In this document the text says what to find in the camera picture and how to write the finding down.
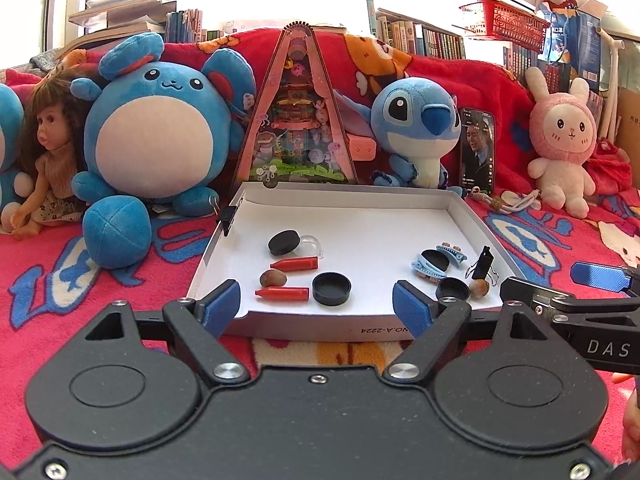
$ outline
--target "black rubber cap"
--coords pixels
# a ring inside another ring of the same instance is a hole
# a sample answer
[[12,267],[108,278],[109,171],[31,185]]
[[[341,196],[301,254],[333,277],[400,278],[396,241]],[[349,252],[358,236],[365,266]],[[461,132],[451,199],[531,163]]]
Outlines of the black rubber cap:
[[449,258],[446,254],[437,251],[436,249],[427,249],[420,253],[425,260],[427,260],[432,266],[437,267],[443,272],[449,267]]
[[457,278],[443,278],[436,288],[436,298],[441,300],[447,297],[465,301],[469,297],[469,288],[465,282],[461,282]]
[[293,229],[276,234],[269,240],[269,250],[273,256],[282,256],[294,250],[300,244],[300,236]]
[[314,299],[325,306],[338,306],[349,299],[351,282],[338,272],[318,274],[312,284]]

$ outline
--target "red blanket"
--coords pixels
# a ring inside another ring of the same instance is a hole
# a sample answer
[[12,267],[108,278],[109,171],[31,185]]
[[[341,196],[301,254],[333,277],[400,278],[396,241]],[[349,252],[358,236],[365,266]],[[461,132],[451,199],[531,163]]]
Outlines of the red blanket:
[[[279,31],[258,30],[201,44],[169,44],[163,60],[200,69],[219,46],[241,52],[263,80]],[[533,158],[527,133],[532,107],[527,91],[500,67],[473,61],[442,61],[409,56],[367,38],[318,34],[332,84],[348,97],[370,104],[389,81],[407,75],[436,80],[458,98],[461,107],[485,110],[496,124],[497,187],[528,192],[526,165]],[[459,153],[444,160],[453,181]],[[385,157],[356,164],[363,182],[373,169],[385,169]],[[216,180],[227,193],[233,162]],[[561,212],[527,210],[511,216],[472,207],[504,244],[529,280],[575,293],[578,297],[604,297],[574,285],[568,275],[576,260],[619,265],[640,261],[640,198],[636,190],[604,198],[586,221]],[[18,465],[38,447],[24,409],[24,389],[30,377],[84,323],[106,303],[126,298],[136,309],[156,309],[183,296],[206,242],[213,218],[186,221],[155,219],[154,244],[146,260],[134,269],[97,269],[84,249],[79,225],[51,228],[38,238],[14,242],[0,236],[0,254],[10,254],[10,265],[0,266],[0,462]],[[399,343],[337,344],[223,338],[252,373],[259,364],[376,364],[383,367],[402,349]],[[608,374],[603,374],[608,381]],[[631,386],[610,387],[610,408],[596,438],[596,446],[610,459],[620,457],[623,405]]]

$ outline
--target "orange crayon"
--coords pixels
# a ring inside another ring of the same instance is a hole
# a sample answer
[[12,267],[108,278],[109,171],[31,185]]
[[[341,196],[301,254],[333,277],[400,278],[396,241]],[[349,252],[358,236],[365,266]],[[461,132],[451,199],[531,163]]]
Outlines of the orange crayon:
[[306,286],[268,286],[255,291],[256,296],[273,301],[309,301]]
[[318,268],[318,257],[308,256],[306,258],[286,258],[270,265],[271,269],[278,269],[282,272],[292,272],[294,270],[313,270]]

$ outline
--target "man on phone screen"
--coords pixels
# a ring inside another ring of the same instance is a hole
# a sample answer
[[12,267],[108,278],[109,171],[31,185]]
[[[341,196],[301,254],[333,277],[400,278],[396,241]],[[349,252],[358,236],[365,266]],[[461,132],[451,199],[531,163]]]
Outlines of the man on phone screen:
[[465,181],[473,182],[483,190],[491,190],[489,180],[493,167],[494,146],[486,122],[470,124],[466,128],[466,143],[469,147],[465,160]]

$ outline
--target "blue hair clip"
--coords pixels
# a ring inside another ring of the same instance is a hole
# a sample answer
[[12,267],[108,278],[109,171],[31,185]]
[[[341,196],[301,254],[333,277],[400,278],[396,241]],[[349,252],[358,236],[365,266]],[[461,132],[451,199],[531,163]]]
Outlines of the blue hair clip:
[[460,250],[459,247],[451,247],[446,242],[443,242],[439,246],[436,246],[436,250],[441,252],[442,254],[446,254],[449,260],[452,261],[452,263],[455,264],[456,267],[459,267],[460,264],[466,260],[465,254]]
[[441,280],[442,278],[446,278],[447,275],[438,267],[433,265],[429,260],[427,260],[421,254],[418,254],[415,257],[415,261],[411,263],[411,266],[414,270],[422,275],[425,278],[432,278],[434,280]]

